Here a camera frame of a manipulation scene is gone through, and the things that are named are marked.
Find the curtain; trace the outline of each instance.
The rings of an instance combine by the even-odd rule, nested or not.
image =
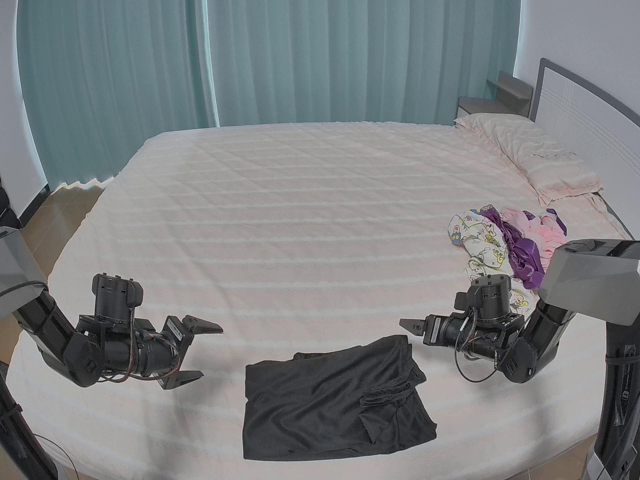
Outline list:
[[[195,23],[194,0],[19,0],[20,82],[52,187],[105,180],[149,137],[216,124]]]
[[[520,0],[206,0],[220,125],[451,124],[513,72]]]

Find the pillowcase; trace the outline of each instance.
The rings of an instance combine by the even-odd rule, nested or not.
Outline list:
[[[480,113],[456,119],[456,124],[489,140],[507,155],[544,206],[562,197],[602,189],[596,173],[578,155],[526,117]]]

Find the pink garment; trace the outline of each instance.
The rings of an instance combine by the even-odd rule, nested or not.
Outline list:
[[[508,208],[503,208],[500,213],[502,213],[505,222],[522,232],[524,238],[533,240],[536,243],[540,253],[540,263],[546,272],[556,247],[560,247],[567,241],[556,220],[551,215],[544,215],[542,218],[535,217],[529,220],[523,212]]]

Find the mattress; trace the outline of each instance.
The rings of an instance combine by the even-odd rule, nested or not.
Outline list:
[[[197,336],[184,369],[204,377],[76,387],[22,333],[8,385],[34,432],[98,479],[503,479],[592,434],[604,387],[604,324],[576,316],[556,359],[517,385],[471,384],[450,349],[410,336],[436,440],[386,456],[246,461],[244,367],[403,333],[400,317],[448,315],[466,291],[452,215],[487,203],[539,208],[507,159],[454,127],[277,124],[149,139],[108,185],[49,278],[69,320],[93,312],[96,272],[134,278],[137,317],[222,325]],[[569,239],[619,238],[594,196],[553,204]],[[485,361],[461,367],[480,378]],[[57,459],[62,453],[45,444]]]

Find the white headboard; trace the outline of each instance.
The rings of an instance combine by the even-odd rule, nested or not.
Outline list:
[[[609,211],[640,239],[640,116],[611,94],[543,58],[531,120],[596,171]]]

